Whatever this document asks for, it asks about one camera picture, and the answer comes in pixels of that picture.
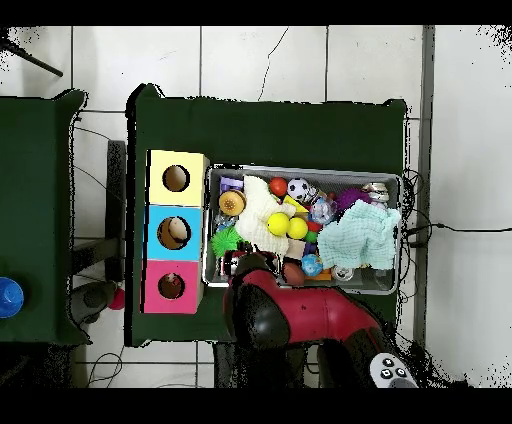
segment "dark green table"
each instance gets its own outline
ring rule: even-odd
[[[405,108],[402,100],[310,105],[164,98],[151,84],[139,86],[127,103],[127,256],[142,258],[147,150],[200,152],[211,163],[401,175]],[[146,339],[229,340],[222,288],[207,287],[195,315],[141,314],[141,265],[140,259],[126,263],[126,344]],[[396,292],[355,297],[383,320],[395,320]]]
[[[70,127],[85,93],[55,99],[0,97],[0,275],[25,303],[0,319],[0,342],[81,344],[68,317],[71,275]]]

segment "white controller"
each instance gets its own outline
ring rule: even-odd
[[[379,389],[418,388],[405,364],[390,353],[379,353],[372,359],[370,376]]]

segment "yellow box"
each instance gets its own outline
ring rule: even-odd
[[[203,206],[205,171],[209,165],[203,154],[149,150],[146,161],[150,161],[149,203]]]

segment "metal can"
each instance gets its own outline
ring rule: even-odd
[[[341,268],[335,265],[331,270],[332,278],[338,281],[348,281],[354,276],[353,268]]]

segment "yellow toy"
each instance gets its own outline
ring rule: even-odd
[[[288,227],[288,235],[295,240],[303,239],[308,232],[308,224],[302,218],[290,219],[290,225]]]
[[[295,209],[297,209],[297,212],[305,212],[305,213],[309,212],[304,206],[302,206],[299,202],[292,199],[288,195],[286,195],[285,198],[283,199],[283,203],[289,203],[290,205],[295,206]]]
[[[267,228],[275,236],[284,236],[289,227],[290,220],[288,219],[288,216],[283,212],[273,213],[268,218]]]

